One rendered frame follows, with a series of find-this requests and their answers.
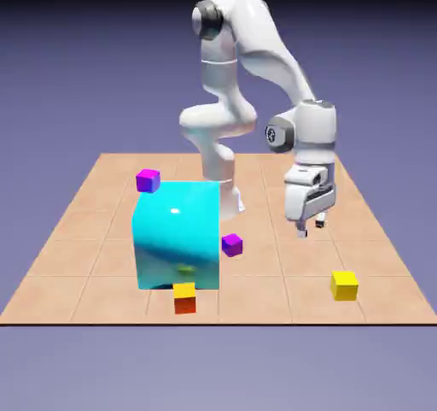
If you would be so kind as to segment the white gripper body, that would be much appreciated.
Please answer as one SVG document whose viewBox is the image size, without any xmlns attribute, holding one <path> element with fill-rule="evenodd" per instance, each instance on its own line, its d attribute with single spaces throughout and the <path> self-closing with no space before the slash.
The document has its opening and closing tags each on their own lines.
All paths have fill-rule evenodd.
<svg viewBox="0 0 437 411">
<path fill-rule="evenodd" d="M 298 229 L 305 229 L 307 220 L 326 213 L 334 205 L 334 185 L 285 185 L 285 217 L 293 221 Z"/>
</svg>

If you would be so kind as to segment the small yellow cube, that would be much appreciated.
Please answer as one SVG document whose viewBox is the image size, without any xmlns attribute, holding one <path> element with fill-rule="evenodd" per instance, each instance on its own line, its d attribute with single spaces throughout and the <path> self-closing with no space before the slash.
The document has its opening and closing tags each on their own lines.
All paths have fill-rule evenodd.
<svg viewBox="0 0 437 411">
<path fill-rule="evenodd" d="M 195 297 L 195 283 L 194 282 L 174 283 L 172 285 L 172 290 L 173 290 L 173 297 L 175 299 Z"/>
<path fill-rule="evenodd" d="M 333 271 L 330 289 L 335 301 L 355 301 L 358 294 L 358 279 L 352 271 Z"/>
</svg>

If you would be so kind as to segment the small purple cube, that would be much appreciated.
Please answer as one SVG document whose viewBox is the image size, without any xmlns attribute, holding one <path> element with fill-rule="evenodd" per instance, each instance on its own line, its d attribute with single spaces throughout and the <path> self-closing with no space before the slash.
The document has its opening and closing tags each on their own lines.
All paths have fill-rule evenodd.
<svg viewBox="0 0 437 411">
<path fill-rule="evenodd" d="M 243 251 L 243 241 L 236 233 L 230 233 L 222 237 L 222 251 L 228 256 L 240 255 Z"/>
<path fill-rule="evenodd" d="M 160 187 L 160 171 L 143 169 L 136 175 L 136 187 L 138 192 L 154 193 Z"/>
</svg>

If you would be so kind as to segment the small orange cube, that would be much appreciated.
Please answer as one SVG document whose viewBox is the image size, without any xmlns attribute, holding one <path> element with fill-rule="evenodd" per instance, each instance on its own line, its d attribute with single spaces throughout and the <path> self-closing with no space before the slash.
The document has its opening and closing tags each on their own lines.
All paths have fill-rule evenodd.
<svg viewBox="0 0 437 411">
<path fill-rule="evenodd" d="M 180 297 L 174 299 L 175 314 L 194 314 L 196 312 L 196 297 Z"/>
</svg>

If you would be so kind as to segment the large cyan box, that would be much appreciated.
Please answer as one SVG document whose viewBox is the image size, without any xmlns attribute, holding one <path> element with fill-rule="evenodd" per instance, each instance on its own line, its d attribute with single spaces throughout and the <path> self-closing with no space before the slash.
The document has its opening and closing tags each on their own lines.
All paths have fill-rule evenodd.
<svg viewBox="0 0 437 411">
<path fill-rule="evenodd" d="M 215 181 L 164 181 L 143 192 L 131 219 L 142 290 L 193 282 L 219 288 L 220 190 Z"/>
</svg>

